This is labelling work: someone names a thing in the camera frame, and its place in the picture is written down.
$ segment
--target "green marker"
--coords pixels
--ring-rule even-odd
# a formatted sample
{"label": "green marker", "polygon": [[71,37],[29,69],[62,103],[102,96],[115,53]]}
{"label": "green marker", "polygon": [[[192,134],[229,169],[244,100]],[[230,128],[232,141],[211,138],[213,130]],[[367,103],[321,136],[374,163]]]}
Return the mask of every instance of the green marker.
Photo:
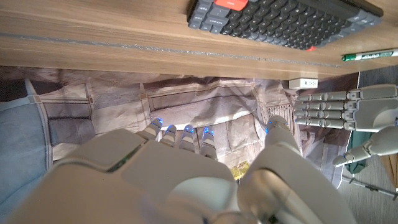
{"label": "green marker", "polygon": [[381,50],[377,52],[365,52],[360,54],[348,54],[343,56],[343,61],[348,62],[350,60],[366,60],[380,57],[395,57],[398,56],[398,49]]}

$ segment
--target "white power strip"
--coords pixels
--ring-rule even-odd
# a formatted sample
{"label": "white power strip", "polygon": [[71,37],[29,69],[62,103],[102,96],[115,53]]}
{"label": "white power strip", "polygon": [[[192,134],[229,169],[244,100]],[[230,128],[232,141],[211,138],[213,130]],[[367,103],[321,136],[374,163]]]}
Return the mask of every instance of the white power strip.
{"label": "white power strip", "polygon": [[289,80],[289,88],[291,89],[318,88],[318,80],[316,78],[298,78],[295,80]]}

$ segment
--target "yellow label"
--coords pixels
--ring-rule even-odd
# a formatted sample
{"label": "yellow label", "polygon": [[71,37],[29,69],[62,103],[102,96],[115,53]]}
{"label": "yellow label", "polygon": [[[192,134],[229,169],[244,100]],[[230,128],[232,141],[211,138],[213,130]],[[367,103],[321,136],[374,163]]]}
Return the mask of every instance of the yellow label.
{"label": "yellow label", "polygon": [[230,168],[232,175],[234,176],[235,180],[238,180],[243,177],[243,175],[248,171],[250,165],[248,161],[241,162],[240,164]]}

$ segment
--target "wood grain surface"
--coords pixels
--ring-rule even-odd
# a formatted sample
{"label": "wood grain surface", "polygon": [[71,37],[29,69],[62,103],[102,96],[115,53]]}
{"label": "wood grain surface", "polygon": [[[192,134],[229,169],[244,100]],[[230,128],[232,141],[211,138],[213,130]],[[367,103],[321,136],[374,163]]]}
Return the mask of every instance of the wood grain surface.
{"label": "wood grain surface", "polygon": [[0,65],[284,80],[396,65],[341,61],[398,47],[398,1],[369,2],[384,10],[382,24],[306,52],[189,29],[189,0],[3,0]]}

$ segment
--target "metal rod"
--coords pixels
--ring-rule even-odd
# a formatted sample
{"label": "metal rod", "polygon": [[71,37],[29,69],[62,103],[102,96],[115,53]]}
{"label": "metal rod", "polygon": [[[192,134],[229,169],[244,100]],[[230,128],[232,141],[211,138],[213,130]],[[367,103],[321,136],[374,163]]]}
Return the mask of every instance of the metal rod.
{"label": "metal rod", "polygon": [[343,176],[342,181],[347,182],[347,183],[349,183],[349,184],[354,184],[354,185],[357,185],[357,186],[360,186],[360,187],[367,188],[367,189],[369,189],[370,191],[377,191],[377,192],[379,192],[379,193],[382,193],[382,194],[391,196],[391,197],[393,197],[392,200],[395,200],[395,199],[397,198],[397,196],[398,196],[398,193],[395,193],[395,192],[388,192],[388,191],[386,191],[386,190],[384,190],[384,189],[381,189],[381,188],[379,188],[379,187],[374,187],[374,186],[371,186],[371,185],[369,185],[369,184],[361,183],[361,182],[359,182],[359,181],[357,181],[357,180],[354,180],[353,178],[348,178],[348,177]]}

